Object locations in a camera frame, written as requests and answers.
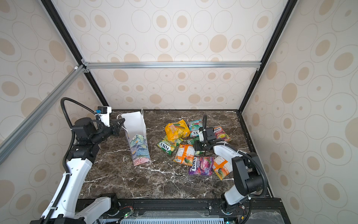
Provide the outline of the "floral white paper bag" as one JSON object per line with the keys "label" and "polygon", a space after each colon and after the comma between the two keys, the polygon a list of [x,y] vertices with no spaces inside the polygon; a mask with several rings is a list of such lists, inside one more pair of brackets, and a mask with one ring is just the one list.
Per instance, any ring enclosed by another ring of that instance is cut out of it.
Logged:
{"label": "floral white paper bag", "polygon": [[151,162],[143,109],[119,114],[117,118],[125,119],[122,127],[128,140],[133,165],[139,166]]}

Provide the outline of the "purple Fox's candy bag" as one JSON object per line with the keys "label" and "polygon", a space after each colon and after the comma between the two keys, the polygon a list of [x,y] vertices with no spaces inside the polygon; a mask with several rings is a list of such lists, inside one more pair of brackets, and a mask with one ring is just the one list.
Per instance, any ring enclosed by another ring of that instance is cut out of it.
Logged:
{"label": "purple Fox's candy bag", "polygon": [[211,176],[213,173],[213,157],[195,156],[193,165],[189,169],[189,175]]}

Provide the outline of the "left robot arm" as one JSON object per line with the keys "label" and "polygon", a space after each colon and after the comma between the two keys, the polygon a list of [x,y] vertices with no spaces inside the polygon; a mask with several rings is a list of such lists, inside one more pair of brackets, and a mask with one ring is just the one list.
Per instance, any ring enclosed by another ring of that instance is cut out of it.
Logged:
{"label": "left robot arm", "polygon": [[[92,113],[96,118],[85,117],[72,123],[65,102],[74,103]],[[92,168],[100,144],[111,136],[118,136],[125,119],[110,119],[111,109],[100,106],[96,111],[82,103],[64,97],[60,101],[61,109],[71,131],[69,148],[63,157],[64,174],[61,182],[41,218],[33,224],[92,224],[108,213],[119,213],[120,203],[115,193],[104,194],[90,205],[76,212],[77,201],[85,178]]]}

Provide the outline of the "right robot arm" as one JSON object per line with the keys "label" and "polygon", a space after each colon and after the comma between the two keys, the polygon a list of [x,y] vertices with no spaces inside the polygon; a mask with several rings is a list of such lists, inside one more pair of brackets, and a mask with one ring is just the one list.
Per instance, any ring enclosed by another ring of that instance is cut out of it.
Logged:
{"label": "right robot arm", "polygon": [[223,139],[216,138],[214,128],[207,127],[206,114],[202,122],[199,140],[194,149],[213,151],[233,168],[234,186],[223,194],[226,205],[235,205],[252,198],[264,198],[268,190],[268,181],[258,155],[235,149]]}

